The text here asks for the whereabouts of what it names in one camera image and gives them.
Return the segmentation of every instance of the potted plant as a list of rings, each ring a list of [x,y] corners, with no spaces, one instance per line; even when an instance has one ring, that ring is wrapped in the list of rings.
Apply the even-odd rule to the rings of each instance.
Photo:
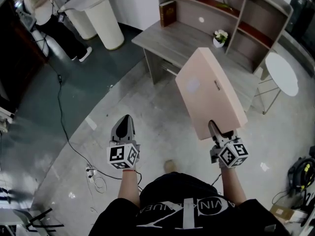
[[[213,44],[217,48],[221,48],[227,40],[228,34],[223,30],[216,30],[213,38]]]

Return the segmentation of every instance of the shoe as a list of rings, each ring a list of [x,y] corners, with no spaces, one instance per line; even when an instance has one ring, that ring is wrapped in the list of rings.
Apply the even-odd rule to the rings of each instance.
[[[166,174],[171,172],[177,172],[177,167],[173,160],[168,160],[164,163],[164,171]]]
[[[91,46],[88,47],[88,48],[87,48],[87,53],[83,56],[83,58],[79,59],[80,62],[83,62],[83,61],[91,54],[92,50],[93,50],[93,49],[92,49]]]

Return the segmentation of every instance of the book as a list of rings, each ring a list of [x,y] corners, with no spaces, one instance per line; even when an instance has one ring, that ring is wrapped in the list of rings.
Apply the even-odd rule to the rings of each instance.
[[[166,27],[176,21],[176,2],[168,1],[159,5],[159,16],[162,27]]]

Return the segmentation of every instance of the white table top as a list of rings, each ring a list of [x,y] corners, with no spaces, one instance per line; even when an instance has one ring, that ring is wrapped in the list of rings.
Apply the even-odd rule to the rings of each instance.
[[[296,96],[299,87],[296,75],[290,64],[279,54],[270,53],[266,58],[266,66],[271,78],[279,89],[289,96]]]
[[[63,12],[69,9],[76,9],[78,11],[85,11],[89,8],[92,8],[104,0],[70,0],[66,2],[59,10],[59,12]]]

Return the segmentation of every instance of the bookshelf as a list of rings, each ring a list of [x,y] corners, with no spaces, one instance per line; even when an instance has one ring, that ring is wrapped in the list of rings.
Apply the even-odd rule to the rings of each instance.
[[[225,53],[252,72],[278,41],[293,12],[283,0],[175,1],[177,21],[209,35],[219,29],[228,32]]]

